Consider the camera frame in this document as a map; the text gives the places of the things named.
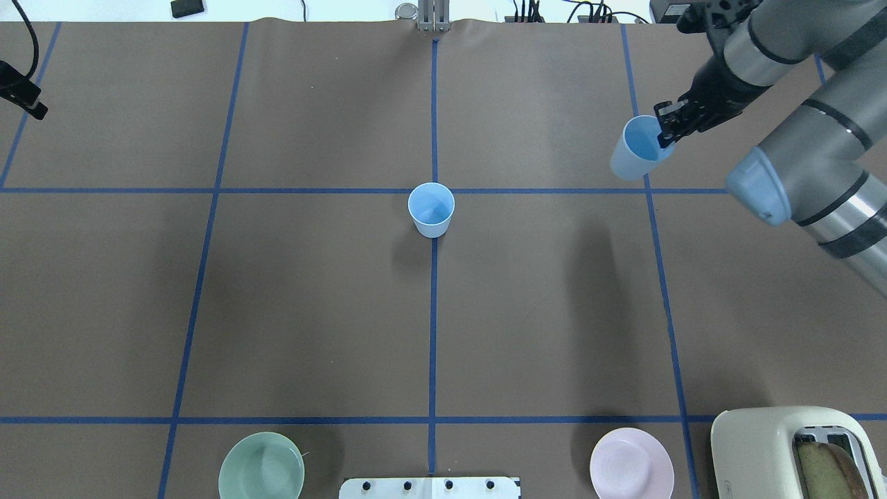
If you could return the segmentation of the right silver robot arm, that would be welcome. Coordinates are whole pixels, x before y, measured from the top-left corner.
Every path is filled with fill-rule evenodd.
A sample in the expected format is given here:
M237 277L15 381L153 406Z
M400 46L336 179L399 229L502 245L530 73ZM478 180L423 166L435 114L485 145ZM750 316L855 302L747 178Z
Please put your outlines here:
M653 111L662 148L740 116L802 61L832 71L734 167L726 190L768 225L793 221L885 293L885 184L859 158L885 137L884 1L697 1L678 18L712 57Z

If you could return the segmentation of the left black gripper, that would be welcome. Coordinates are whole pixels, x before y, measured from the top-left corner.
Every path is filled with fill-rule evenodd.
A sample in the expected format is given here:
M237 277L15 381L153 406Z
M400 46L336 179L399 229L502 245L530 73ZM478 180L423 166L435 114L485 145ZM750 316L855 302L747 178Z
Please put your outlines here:
M42 90L6 61L1 61L1 97L20 107L35 120L42 120L48 107L41 102Z

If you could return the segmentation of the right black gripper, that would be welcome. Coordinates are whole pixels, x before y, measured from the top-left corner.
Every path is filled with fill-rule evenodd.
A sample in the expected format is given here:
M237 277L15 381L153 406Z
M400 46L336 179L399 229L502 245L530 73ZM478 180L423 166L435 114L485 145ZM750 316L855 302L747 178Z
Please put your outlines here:
M660 148L675 144L687 132L706 132L740 116L769 88L745 82L729 70L723 56L713 55L696 72L679 101L666 100L653 107L661 130L657 136Z

